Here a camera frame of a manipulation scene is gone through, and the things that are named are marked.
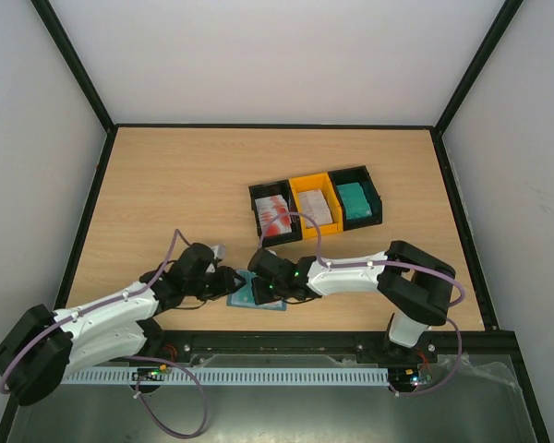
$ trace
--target wooden table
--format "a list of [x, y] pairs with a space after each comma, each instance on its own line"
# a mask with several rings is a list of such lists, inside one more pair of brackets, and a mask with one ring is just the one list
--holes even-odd
[[[366, 256], [398, 239], [417, 245], [454, 266], [466, 288], [450, 317], [461, 329], [483, 330], [425, 130], [120, 128], [67, 305], [116, 292], [155, 269], [175, 227], [190, 241], [226, 245], [224, 264], [245, 269], [259, 240], [248, 186], [362, 164], [381, 194], [384, 223], [325, 236], [323, 255]], [[315, 245], [274, 249], [297, 261], [314, 255]], [[221, 299], [156, 319], [165, 329], [385, 330], [394, 310], [378, 293], [342, 293], [285, 312], [228, 307]]]

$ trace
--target teal object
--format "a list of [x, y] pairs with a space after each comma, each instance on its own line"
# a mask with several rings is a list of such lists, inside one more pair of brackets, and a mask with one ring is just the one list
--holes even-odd
[[235, 293], [227, 297], [228, 306], [248, 307], [250, 309], [269, 309], [270, 311], [284, 311], [287, 304], [284, 302], [267, 303], [266, 305], [255, 305], [255, 299], [252, 296], [252, 279], [257, 276], [254, 272], [244, 269], [237, 269], [236, 273], [245, 278], [247, 284]]
[[338, 185], [336, 189], [339, 191], [339, 196], [341, 196], [344, 215], [347, 220], [362, 219], [372, 215], [371, 207], [359, 183]]

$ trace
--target compartment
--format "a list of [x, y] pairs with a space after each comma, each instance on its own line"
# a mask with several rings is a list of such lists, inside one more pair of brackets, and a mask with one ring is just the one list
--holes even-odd
[[[300, 211], [303, 211], [298, 197], [300, 192], [311, 191], [314, 189], [319, 189], [322, 192], [322, 195], [326, 199], [326, 203], [331, 210], [332, 223], [321, 225], [320, 233], [325, 235], [329, 233], [339, 233], [343, 230], [343, 213], [341, 211], [341, 204], [339, 203], [339, 199], [334, 192], [328, 173], [290, 178], [289, 183], [294, 194], [295, 205], [300, 209]], [[302, 219], [301, 224], [303, 238], [311, 238], [318, 235], [316, 233], [316, 229], [306, 219]]]
[[[257, 210], [257, 205], [255, 203], [256, 199], [272, 196], [282, 196], [287, 203], [287, 207], [289, 208], [289, 210], [297, 211], [297, 204], [292, 193], [292, 188], [290, 187], [287, 180], [280, 180], [278, 182], [263, 185], [249, 186], [248, 192], [250, 193], [250, 203], [252, 206], [252, 210], [255, 213], [255, 222], [257, 223], [257, 235], [259, 236], [259, 238], [262, 234], [262, 228], [260, 226], [259, 211]], [[299, 217], [291, 217], [291, 228], [292, 232], [290, 233], [280, 233], [271, 237], [265, 237], [262, 241], [262, 245], [264, 247], [269, 247], [301, 240], [302, 226], [300, 224]]]
[[[336, 194], [338, 201], [341, 203], [344, 231], [382, 223], [383, 207], [381, 204], [381, 198], [379, 197], [378, 191], [376, 191], [376, 187], [374, 187], [373, 182], [371, 181], [371, 176], [365, 166], [330, 171], [328, 175], [331, 179], [334, 193]], [[363, 193], [371, 209], [370, 216], [347, 220], [347, 211], [344, 207], [343, 199], [341, 198], [341, 194], [339, 193], [337, 186], [349, 185], [352, 183], [359, 183], [363, 189]]]

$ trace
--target black frame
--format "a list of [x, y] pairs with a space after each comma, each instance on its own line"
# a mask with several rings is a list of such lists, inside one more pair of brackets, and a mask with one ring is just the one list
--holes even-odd
[[[107, 163], [111, 156], [114, 140], [119, 127], [199, 127], [199, 128], [282, 128], [282, 129], [413, 129], [427, 130], [431, 135], [433, 146], [440, 164], [443, 182], [452, 207], [453, 217], [460, 236], [465, 260], [474, 285], [476, 300], [484, 322], [484, 332], [463, 332], [464, 350], [471, 354], [507, 354], [511, 357], [516, 376], [524, 392], [533, 428], [539, 442], [548, 442], [548, 432], [539, 411], [536, 397], [515, 334], [500, 330], [488, 287], [482, 273], [476, 246], [472, 239], [470, 226], [464, 212], [458, 187], [453, 176], [447, 150], [443, 144], [443, 133], [448, 128], [453, 117], [472, 88], [485, 63], [508, 28], [523, 0], [505, 0], [499, 14], [488, 30], [485, 39], [480, 44], [476, 55], [464, 73], [462, 80], [453, 93], [438, 123], [435, 126], [390, 126], [390, 125], [256, 125], [256, 124], [115, 124], [108, 114], [102, 100], [94, 88], [90, 77], [81, 63], [71, 41], [54, 12], [49, 0], [31, 0], [46, 29], [51, 34], [59, 51], [64, 57], [70, 71], [76, 78], [93, 111], [101, 121], [107, 133], [99, 165], [94, 175], [90, 194], [82, 213], [78, 232], [72, 246], [66, 272], [60, 286], [54, 308], [64, 307], [76, 274], [78, 262], [90, 227], [92, 213], [101, 190]], [[273, 353], [327, 353], [355, 354], [361, 362], [378, 361], [382, 363], [381, 353], [371, 352], [380, 349], [383, 344], [384, 332], [226, 332], [226, 331], [166, 331], [165, 340], [175, 344], [179, 350], [179, 358], [186, 360], [191, 354], [200, 351], [209, 353], [212, 348], [215, 353], [268, 353], [267, 347], [273, 348]], [[436, 353], [454, 353], [457, 345], [454, 333], [429, 332], [423, 334], [422, 343], [433, 344]], [[392, 361], [386, 362], [390, 367]], [[11, 398], [7, 404], [0, 424], [0, 443], [6, 442], [12, 426], [17, 405]]]

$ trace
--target red and white cards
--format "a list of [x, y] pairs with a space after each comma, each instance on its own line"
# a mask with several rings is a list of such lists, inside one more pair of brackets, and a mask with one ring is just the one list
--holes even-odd
[[[265, 229], [271, 219], [278, 214], [285, 214], [289, 210], [285, 199], [281, 195], [257, 198], [255, 200], [259, 213], [260, 228]], [[277, 219], [268, 229], [266, 236], [271, 237], [280, 233], [292, 232], [292, 219], [284, 215]]]

